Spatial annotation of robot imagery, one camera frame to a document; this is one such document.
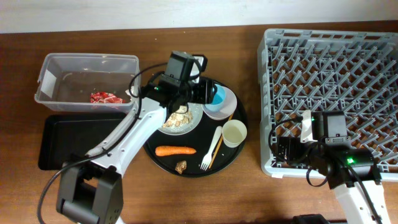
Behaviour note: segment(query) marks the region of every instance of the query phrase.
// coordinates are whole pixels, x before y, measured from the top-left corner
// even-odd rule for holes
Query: wooden chopstick
[[[231,116],[229,116],[228,121],[231,121],[232,116],[234,116],[234,114],[231,114]],[[218,149],[220,148],[222,142],[223,142],[223,135],[221,135],[221,138],[220,138],[220,140],[218,141],[218,144],[217,144],[217,147],[216,147],[216,151],[215,151],[214,154],[213,154],[213,158],[211,158],[211,162],[210,162],[209,169],[210,169],[211,166],[213,165],[214,159],[216,158]]]

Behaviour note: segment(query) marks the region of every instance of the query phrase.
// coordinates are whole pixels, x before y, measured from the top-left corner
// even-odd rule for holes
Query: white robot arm
[[[166,71],[151,78],[115,130],[86,153],[93,160],[63,172],[57,211],[78,223],[123,223],[122,177],[138,150],[181,105],[213,101],[213,80],[199,79],[205,66],[203,55],[172,52]],[[160,78],[159,84],[153,82],[155,78]],[[91,178],[98,179],[96,188],[85,182]]]
[[[349,224],[390,224],[379,168],[369,150],[351,148],[344,112],[306,110],[301,117],[280,121],[272,130],[288,121],[301,122],[301,137],[280,137],[274,152],[277,159],[292,166],[305,164],[324,175]],[[307,181],[312,185],[310,171]]]

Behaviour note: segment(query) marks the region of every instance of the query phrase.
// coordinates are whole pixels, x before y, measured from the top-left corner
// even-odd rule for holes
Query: plastic dish rack
[[[305,177],[304,165],[275,160],[267,142],[272,125],[304,110],[340,110],[352,146],[372,152],[383,180],[398,181],[397,44],[393,33],[266,30],[257,50],[262,170],[278,178]],[[281,136],[300,131],[294,123],[277,130]],[[315,171],[311,177],[324,178]]]

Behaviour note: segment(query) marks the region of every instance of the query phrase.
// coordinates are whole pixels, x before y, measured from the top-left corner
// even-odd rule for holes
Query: red food package
[[[91,103],[125,103],[125,100],[116,97],[112,93],[97,92],[92,93],[90,96]]]

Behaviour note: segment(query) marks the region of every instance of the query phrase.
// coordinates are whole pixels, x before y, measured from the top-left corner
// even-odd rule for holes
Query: white fork
[[[200,169],[207,170],[207,168],[209,167],[209,165],[211,163],[211,153],[213,152],[213,150],[216,147],[216,144],[217,144],[219,138],[221,137],[221,131],[222,130],[223,130],[223,127],[221,127],[221,126],[218,126],[216,128],[216,131],[214,132],[213,140],[211,140],[209,151],[204,156],[204,158],[203,158],[203,160],[201,162]]]

